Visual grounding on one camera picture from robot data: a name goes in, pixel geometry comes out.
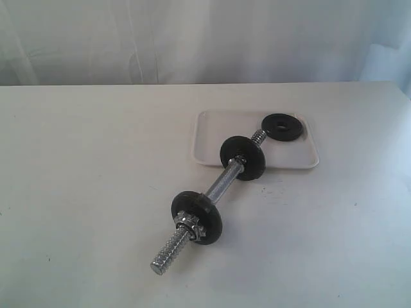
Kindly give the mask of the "chrome threaded dumbbell bar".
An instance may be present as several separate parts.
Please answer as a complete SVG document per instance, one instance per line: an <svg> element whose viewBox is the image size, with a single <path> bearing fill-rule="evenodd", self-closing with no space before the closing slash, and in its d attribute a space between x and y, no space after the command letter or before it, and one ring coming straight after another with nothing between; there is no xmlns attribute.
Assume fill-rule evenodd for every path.
<svg viewBox="0 0 411 308"><path fill-rule="evenodd" d="M250 139L261 147L266 137L265 131L258 129ZM245 161L241 157L230 159L228 166L224 168L210 188L202 194L205 194L216 206L233 181L244 171L244 163ZM156 274L163 275L188 242L190 242L189 232L182 227L176 228L173 235L150 263L151 269Z"/></svg>

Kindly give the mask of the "chrome star collar nut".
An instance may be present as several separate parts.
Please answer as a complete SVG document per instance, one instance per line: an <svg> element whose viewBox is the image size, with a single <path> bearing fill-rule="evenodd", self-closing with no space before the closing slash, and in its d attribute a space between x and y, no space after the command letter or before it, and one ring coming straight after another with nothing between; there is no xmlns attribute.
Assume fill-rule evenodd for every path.
<svg viewBox="0 0 411 308"><path fill-rule="evenodd" d="M200 224L200 219L195 215L179 211L174 217L176 228L182 227L189 232L190 241L199 241L206 236L206 229Z"/></svg>

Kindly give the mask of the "black weight plate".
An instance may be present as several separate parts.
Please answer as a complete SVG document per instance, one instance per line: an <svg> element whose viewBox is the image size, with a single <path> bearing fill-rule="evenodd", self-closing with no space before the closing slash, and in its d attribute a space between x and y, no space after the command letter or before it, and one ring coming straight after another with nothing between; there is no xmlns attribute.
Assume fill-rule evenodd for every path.
<svg viewBox="0 0 411 308"><path fill-rule="evenodd" d="M192 239L194 243L210 245L219 239L223 230L222 219L216 206L205 194L183 191L176 195L171 204L172 217L176 218L181 211L198 218L197 225L204 229L204 235Z"/></svg>
<svg viewBox="0 0 411 308"><path fill-rule="evenodd" d="M296 117L288 114L266 116L261 123L261 129L271 139L283 142L298 139L304 131L302 123Z"/></svg>
<svg viewBox="0 0 411 308"><path fill-rule="evenodd" d="M241 157L244 171L237 176L238 180L251 181L262 176L266 169L265 156L262 149L250 138L232 136L224 141L220 148L220 161L227 167L230 159Z"/></svg>

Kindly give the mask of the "white rectangular tray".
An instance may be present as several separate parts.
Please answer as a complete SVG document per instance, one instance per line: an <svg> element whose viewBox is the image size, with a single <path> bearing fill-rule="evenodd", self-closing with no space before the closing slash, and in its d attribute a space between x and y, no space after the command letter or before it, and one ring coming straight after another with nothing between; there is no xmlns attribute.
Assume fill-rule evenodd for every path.
<svg viewBox="0 0 411 308"><path fill-rule="evenodd" d="M220 148L229 137L251 137L261 127L263 118L271 111L257 110L205 110L197 115L193 138L192 157L205 166L222 165ZM276 141L269 137L261 145L266 167L273 169L311 169L319 163L319 155L308 122L302 115L296 117L303 127L302 135L290 142Z"/></svg>

